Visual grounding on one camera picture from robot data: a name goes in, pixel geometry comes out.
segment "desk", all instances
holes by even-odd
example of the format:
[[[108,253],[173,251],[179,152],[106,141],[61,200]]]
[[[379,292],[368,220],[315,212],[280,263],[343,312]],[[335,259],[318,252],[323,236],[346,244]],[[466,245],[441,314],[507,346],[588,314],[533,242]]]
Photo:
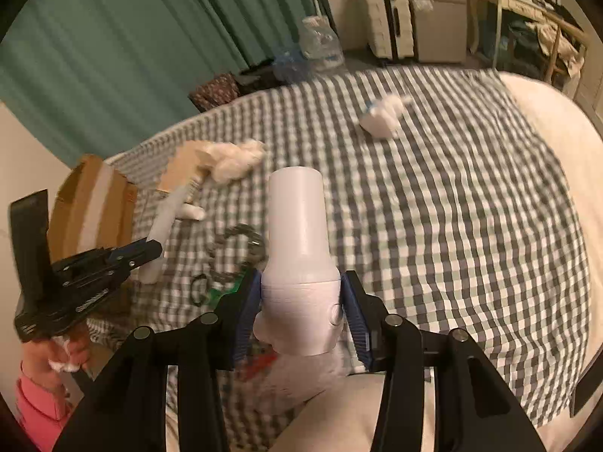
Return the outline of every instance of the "desk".
[[[496,5],[496,40],[494,42],[494,57],[492,59],[492,67],[495,69],[498,61],[498,48],[500,46],[500,26],[502,23],[502,11],[509,10],[517,15],[530,18],[537,22],[553,22],[557,24],[557,36],[555,45],[549,59],[549,66],[546,71],[545,81],[551,83],[555,63],[557,61],[557,53],[559,49],[559,40],[561,32],[566,31],[574,36],[580,42],[580,54],[584,56],[586,47],[589,45],[588,36],[577,27],[563,20],[559,15],[550,12],[539,5],[527,0],[485,0]],[[468,0],[471,10],[471,20],[473,21],[473,41],[469,47],[471,54],[475,54],[479,45],[479,20],[478,20],[478,0]]]

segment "cardboard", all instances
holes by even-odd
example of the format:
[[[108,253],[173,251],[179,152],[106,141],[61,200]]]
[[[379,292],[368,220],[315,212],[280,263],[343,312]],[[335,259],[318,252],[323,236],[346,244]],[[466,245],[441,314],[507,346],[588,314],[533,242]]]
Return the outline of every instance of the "cardboard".
[[[188,184],[193,176],[200,177],[201,181],[207,175],[207,172],[200,172],[198,166],[200,163],[198,150],[202,150],[209,144],[209,141],[186,141],[176,150],[176,154],[171,158],[165,169],[164,174],[159,180],[157,190],[170,193],[180,185]]]
[[[137,187],[102,158],[84,155],[54,202],[47,232],[51,261],[132,242],[137,194]],[[96,315],[124,315],[129,310],[130,287],[124,284]]]

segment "green curtain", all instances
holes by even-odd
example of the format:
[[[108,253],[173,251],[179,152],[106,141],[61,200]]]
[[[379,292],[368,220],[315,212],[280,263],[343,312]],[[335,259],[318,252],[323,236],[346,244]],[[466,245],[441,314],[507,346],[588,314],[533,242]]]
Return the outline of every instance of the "green curtain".
[[[312,0],[29,0],[0,43],[0,97],[66,164],[108,157],[195,115],[197,84],[274,56],[312,14]]]

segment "bed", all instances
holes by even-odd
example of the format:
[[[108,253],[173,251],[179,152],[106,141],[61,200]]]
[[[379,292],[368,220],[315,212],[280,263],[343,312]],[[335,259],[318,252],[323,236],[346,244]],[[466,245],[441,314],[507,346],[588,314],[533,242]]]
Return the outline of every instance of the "bed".
[[[358,117],[388,91],[412,97],[402,117],[405,135],[373,141],[358,129]],[[248,137],[266,144],[266,160],[229,187],[203,186],[197,203],[208,218],[174,225],[162,280],[135,284],[127,321],[90,320],[96,341],[115,347],[137,325],[170,330],[203,313],[189,303],[189,283],[203,270],[204,247],[238,222],[265,232],[268,175],[284,166],[312,166],[324,177],[330,245],[340,269],[355,269],[388,310],[421,328],[467,328],[548,450],[565,449],[601,395],[599,388],[569,418],[574,387],[603,344],[603,248],[597,243],[603,194],[593,188],[601,180],[593,166],[603,143],[572,102],[514,75],[433,67],[372,70],[256,93],[110,160],[140,189],[134,236],[150,229],[155,186],[179,144]],[[229,269],[244,246],[243,240],[229,246],[218,262]],[[250,352],[257,351],[255,343]],[[362,371],[357,361],[352,367]],[[167,403],[173,411],[175,377],[171,369]],[[380,379],[351,376],[343,393],[326,392],[305,409],[266,415],[244,402],[236,373],[223,373],[231,446],[368,450]],[[350,413],[354,406],[343,406],[341,397],[364,403],[362,412]],[[426,399],[427,451],[432,392]],[[341,421],[327,431],[316,418],[329,403]],[[335,446],[335,438],[342,443]]]

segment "wall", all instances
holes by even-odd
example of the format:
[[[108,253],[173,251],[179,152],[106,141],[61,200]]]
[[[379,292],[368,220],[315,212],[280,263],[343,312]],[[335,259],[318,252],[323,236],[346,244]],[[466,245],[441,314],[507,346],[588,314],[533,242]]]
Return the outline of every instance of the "wall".
[[[14,411],[14,383],[20,344],[13,329],[19,281],[8,229],[8,205],[37,190],[48,189],[54,201],[69,169],[42,146],[0,102],[0,392]]]
[[[343,49],[363,49],[367,45],[364,25],[356,0],[329,0]]]
[[[582,30],[590,37],[590,45],[586,51],[582,81],[576,93],[575,101],[595,124],[599,134],[603,135],[603,42],[595,28],[589,22],[576,0],[562,0]]]

